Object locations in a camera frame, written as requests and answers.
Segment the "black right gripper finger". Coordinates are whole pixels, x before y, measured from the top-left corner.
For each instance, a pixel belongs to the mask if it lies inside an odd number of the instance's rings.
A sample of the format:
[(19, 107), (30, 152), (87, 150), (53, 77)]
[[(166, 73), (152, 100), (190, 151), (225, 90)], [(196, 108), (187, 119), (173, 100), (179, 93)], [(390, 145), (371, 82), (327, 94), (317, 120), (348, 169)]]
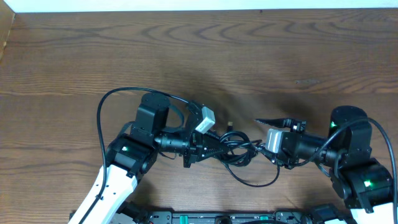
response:
[(278, 118), (278, 119), (255, 119), (258, 123), (267, 124), (277, 128), (291, 128), (294, 126), (294, 122), (290, 118)]
[(277, 153), (267, 150), (262, 144), (257, 146), (257, 151), (265, 156), (271, 163), (277, 165)]

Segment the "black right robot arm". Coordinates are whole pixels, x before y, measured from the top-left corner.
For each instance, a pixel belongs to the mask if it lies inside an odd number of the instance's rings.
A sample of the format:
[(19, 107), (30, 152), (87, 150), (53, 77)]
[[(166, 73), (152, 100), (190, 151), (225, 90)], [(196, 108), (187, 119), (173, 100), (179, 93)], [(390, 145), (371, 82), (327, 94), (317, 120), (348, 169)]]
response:
[[(271, 126), (262, 153), (275, 165), (294, 169), (312, 162), (344, 201), (350, 215), (332, 205), (321, 205), (300, 223), (397, 223), (397, 167), (391, 140), (383, 127), (355, 106), (338, 106), (330, 115), (328, 136), (306, 133), (306, 121), (293, 118), (259, 119)], [(373, 158), (372, 127), (384, 138), (392, 168)]]

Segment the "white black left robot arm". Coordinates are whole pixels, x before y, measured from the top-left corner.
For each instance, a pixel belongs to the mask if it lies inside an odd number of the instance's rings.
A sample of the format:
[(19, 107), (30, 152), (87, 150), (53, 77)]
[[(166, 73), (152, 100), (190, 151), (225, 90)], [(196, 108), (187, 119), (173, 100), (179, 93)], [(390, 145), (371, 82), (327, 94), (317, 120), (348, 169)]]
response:
[(190, 167), (229, 151), (226, 144), (207, 133), (215, 124), (212, 110), (191, 101), (187, 122), (170, 128), (166, 125), (170, 108), (165, 94), (142, 97), (135, 121), (127, 123), (109, 144), (104, 165), (70, 223), (109, 223), (160, 152), (180, 154), (184, 167)]

